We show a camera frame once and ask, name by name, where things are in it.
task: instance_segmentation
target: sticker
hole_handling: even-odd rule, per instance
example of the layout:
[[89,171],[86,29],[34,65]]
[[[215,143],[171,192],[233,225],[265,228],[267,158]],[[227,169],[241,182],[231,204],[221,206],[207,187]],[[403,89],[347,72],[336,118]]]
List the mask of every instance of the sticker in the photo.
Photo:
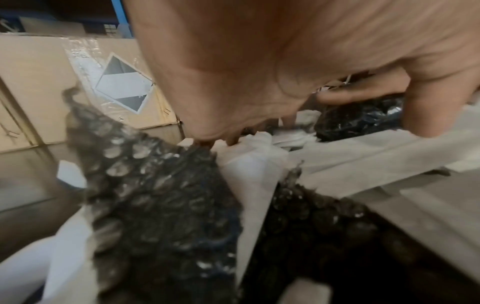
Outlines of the sticker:
[[153,88],[150,78],[111,54],[94,90],[97,95],[139,114]]

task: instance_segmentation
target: hand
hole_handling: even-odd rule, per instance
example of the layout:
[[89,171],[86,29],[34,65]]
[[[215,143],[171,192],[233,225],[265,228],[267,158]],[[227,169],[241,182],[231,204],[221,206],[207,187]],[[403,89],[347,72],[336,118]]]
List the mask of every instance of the hand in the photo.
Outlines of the hand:
[[[391,64],[397,68],[389,77],[411,79],[404,127],[436,136],[480,84],[475,0],[129,0],[126,6],[155,80],[202,141],[292,115],[329,80]],[[334,103],[330,93],[319,100]]]

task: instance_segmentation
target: skin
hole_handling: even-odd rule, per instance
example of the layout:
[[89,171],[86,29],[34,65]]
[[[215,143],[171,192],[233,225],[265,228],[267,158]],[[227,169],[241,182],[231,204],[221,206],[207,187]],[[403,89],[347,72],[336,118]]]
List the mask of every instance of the skin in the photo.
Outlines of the skin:
[[403,126],[447,130],[480,84],[478,0],[127,0],[173,109],[201,142],[286,117],[330,80],[383,69],[343,104],[406,90]]

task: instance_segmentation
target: printed symbol on box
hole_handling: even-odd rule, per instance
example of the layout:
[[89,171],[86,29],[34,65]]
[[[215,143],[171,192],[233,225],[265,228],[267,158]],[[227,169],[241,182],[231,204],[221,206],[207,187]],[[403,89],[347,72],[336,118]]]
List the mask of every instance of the printed symbol on box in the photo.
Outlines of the printed symbol on box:
[[128,63],[112,54],[103,71],[95,92],[136,114],[147,103],[153,81]]

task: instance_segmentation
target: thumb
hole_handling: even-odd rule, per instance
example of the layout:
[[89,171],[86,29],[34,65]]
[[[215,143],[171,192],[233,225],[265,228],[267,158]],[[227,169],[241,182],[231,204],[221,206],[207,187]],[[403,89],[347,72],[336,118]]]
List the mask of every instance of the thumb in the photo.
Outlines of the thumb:
[[433,81],[412,79],[405,94],[403,127],[422,137],[442,134],[452,127],[479,82],[478,68]]
[[403,93],[409,85],[410,77],[401,67],[395,67],[357,83],[316,94],[318,102],[327,105],[342,105],[380,97],[393,93]]

